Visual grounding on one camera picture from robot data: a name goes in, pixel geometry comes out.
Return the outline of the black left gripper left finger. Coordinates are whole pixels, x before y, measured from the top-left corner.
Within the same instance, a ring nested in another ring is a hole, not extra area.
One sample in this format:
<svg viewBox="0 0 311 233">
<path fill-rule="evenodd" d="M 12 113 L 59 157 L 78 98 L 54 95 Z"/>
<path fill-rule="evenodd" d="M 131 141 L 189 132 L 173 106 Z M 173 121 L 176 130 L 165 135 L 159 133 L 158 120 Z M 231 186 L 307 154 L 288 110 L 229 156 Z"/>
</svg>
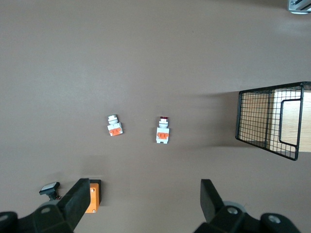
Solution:
<svg viewBox="0 0 311 233">
<path fill-rule="evenodd" d="M 48 201 L 23 218 L 0 212 L 0 233 L 74 233 L 90 204 L 89 188 L 90 179 L 81 178 L 60 200 Z"/>
</svg>

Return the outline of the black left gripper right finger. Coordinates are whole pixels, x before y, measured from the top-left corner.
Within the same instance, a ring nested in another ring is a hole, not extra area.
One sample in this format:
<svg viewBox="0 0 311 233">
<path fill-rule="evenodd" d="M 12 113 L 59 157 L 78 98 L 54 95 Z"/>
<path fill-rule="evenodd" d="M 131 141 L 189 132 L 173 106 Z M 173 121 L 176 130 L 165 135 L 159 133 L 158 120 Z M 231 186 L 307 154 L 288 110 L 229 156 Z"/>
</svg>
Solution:
<svg viewBox="0 0 311 233">
<path fill-rule="evenodd" d="M 283 215 L 265 213 L 255 219 L 237 204 L 223 202 L 210 179 L 201 180 L 200 205 L 206 221 L 193 233 L 300 233 Z"/>
</svg>

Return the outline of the red push button switch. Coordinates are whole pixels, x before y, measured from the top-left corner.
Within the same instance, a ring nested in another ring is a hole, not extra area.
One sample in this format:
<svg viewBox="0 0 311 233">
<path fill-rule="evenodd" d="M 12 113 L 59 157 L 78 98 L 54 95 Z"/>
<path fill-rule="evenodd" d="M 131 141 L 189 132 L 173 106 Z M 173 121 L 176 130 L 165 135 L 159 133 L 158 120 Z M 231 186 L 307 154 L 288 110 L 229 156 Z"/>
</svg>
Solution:
<svg viewBox="0 0 311 233">
<path fill-rule="evenodd" d="M 156 129 L 156 143 L 157 144 L 168 144 L 169 141 L 169 121 L 168 117 L 161 116 Z"/>
</svg>

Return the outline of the black square-cap push button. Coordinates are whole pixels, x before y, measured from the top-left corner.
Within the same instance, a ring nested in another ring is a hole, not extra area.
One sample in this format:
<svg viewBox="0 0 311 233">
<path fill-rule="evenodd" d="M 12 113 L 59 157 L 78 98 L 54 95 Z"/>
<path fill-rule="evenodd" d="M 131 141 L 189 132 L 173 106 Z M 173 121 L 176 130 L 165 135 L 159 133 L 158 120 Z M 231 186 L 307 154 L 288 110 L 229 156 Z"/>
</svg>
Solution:
<svg viewBox="0 0 311 233">
<path fill-rule="evenodd" d="M 50 184 L 46 184 L 40 189 L 39 194 L 41 196 L 47 195 L 50 201 L 59 200 L 61 199 L 61 196 L 57 192 L 57 189 L 59 188 L 59 186 L 60 186 L 60 182 L 53 182 Z"/>
</svg>

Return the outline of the orange button enclosure box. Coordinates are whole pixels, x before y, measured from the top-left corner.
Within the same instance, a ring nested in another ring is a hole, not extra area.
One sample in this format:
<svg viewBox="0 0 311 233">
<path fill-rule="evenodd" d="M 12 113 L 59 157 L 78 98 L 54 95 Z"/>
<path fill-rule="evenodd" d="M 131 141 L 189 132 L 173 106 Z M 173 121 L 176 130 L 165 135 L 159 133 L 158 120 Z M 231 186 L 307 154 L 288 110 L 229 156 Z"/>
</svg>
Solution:
<svg viewBox="0 0 311 233">
<path fill-rule="evenodd" d="M 85 213 L 93 214 L 98 211 L 100 203 L 102 201 L 102 181 L 90 180 L 90 204 Z"/>
</svg>

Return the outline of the white push button switch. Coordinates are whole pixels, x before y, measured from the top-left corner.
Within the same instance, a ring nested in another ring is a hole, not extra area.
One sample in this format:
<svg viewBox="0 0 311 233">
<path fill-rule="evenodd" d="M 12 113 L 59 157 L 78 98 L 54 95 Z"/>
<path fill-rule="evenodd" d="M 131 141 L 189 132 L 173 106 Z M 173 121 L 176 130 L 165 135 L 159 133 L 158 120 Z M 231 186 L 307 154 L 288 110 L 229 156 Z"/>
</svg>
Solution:
<svg viewBox="0 0 311 233">
<path fill-rule="evenodd" d="M 108 116 L 108 126 L 107 129 L 111 136 L 117 136 L 123 134 L 122 125 L 119 122 L 117 115 Z"/>
</svg>

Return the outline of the aluminium table edge bracket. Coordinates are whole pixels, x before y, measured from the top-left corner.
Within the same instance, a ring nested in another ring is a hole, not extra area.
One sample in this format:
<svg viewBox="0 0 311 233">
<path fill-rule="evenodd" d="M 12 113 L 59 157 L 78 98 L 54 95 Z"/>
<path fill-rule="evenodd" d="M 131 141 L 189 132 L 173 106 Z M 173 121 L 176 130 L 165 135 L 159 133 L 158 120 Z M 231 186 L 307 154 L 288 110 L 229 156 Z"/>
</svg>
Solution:
<svg viewBox="0 0 311 233">
<path fill-rule="evenodd" d="M 311 0 L 288 0 L 288 11 L 292 14 L 310 14 Z"/>
</svg>

